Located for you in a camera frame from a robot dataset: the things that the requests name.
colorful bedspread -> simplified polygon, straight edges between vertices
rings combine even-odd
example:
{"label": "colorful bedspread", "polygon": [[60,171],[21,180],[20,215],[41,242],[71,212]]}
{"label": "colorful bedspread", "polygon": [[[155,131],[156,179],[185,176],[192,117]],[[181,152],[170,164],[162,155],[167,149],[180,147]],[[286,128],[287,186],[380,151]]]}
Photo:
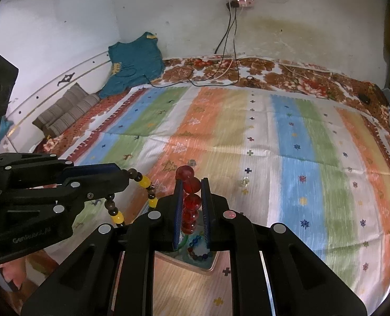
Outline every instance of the colorful bedspread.
{"label": "colorful bedspread", "polygon": [[[371,117],[330,99],[253,87],[133,88],[111,96],[46,149],[76,165],[115,162],[173,192],[188,164],[213,193],[253,223],[283,222],[372,312],[390,289],[390,133]],[[249,183],[242,186],[247,177]],[[137,184],[117,194],[131,222],[146,205]],[[101,222],[91,201],[74,236],[47,249],[62,261]],[[212,275],[156,260],[155,315],[230,315],[228,253]]]}

yellow bead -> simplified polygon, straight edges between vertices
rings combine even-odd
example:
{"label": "yellow bead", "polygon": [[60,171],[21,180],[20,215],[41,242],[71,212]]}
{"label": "yellow bead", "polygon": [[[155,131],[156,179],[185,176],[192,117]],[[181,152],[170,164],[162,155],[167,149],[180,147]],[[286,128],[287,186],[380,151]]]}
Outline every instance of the yellow bead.
{"label": "yellow bead", "polygon": [[154,198],[152,200],[148,200],[148,205],[151,207],[151,208],[155,208],[157,206],[157,202],[158,202],[158,198]]}
{"label": "yellow bead", "polygon": [[141,181],[138,182],[143,188],[148,188],[151,185],[151,181],[147,176],[142,176]]}
{"label": "yellow bead", "polygon": [[112,220],[116,224],[122,223],[125,219],[123,218],[123,215],[121,212],[118,212],[118,215],[112,216]]}

bead bracelet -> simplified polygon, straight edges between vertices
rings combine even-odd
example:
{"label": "bead bracelet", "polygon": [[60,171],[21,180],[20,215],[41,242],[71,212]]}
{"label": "bead bracelet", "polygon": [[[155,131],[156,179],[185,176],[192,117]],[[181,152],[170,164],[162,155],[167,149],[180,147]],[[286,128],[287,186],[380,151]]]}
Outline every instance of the bead bracelet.
{"label": "bead bracelet", "polygon": [[[154,192],[155,188],[151,184],[150,179],[147,176],[144,176],[141,172],[138,172],[136,169],[129,169],[128,174],[129,178],[135,180],[136,182],[138,182],[139,185],[147,189],[148,205],[150,208],[155,208],[157,206],[158,198],[156,197],[156,193]],[[109,215],[112,217],[112,221],[118,227],[123,227],[125,225],[125,218],[114,204],[113,199],[114,194],[107,195],[104,207],[107,209]]]}
{"label": "bead bracelet", "polygon": [[194,253],[194,247],[198,246],[198,241],[201,240],[202,236],[197,235],[195,236],[191,242],[189,242],[188,246],[188,254],[189,256],[194,259],[195,261],[205,261],[208,258],[211,258],[213,256],[213,252],[204,253],[203,255],[196,255]]}

pink power strip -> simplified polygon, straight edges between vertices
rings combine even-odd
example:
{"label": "pink power strip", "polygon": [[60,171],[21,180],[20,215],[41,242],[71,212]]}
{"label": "pink power strip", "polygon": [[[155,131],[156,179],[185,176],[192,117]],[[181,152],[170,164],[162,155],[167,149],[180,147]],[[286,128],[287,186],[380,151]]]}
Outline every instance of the pink power strip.
{"label": "pink power strip", "polygon": [[253,5],[255,4],[255,0],[236,0],[236,1],[239,3],[239,7],[253,7]]}

string of beads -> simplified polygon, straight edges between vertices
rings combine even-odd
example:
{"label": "string of beads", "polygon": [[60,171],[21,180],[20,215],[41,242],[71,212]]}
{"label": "string of beads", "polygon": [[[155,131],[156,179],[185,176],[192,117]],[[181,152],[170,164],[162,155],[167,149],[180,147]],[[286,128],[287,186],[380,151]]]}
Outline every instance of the string of beads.
{"label": "string of beads", "polygon": [[[148,193],[148,206],[150,209],[154,209],[157,206],[158,198],[156,197],[155,188],[151,184],[150,179],[147,176],[144,176],[141,172],[138,172],[136,169],[128,170],[129,178],[138,182],[140,186],[145,188]],[[123,214],[119,211],[114,203],[114,194],[107,195],[104,207],[109,212],[109,215],[112,217],[112,221],[118,226],[123,227],[125,225],[125,218]]]}

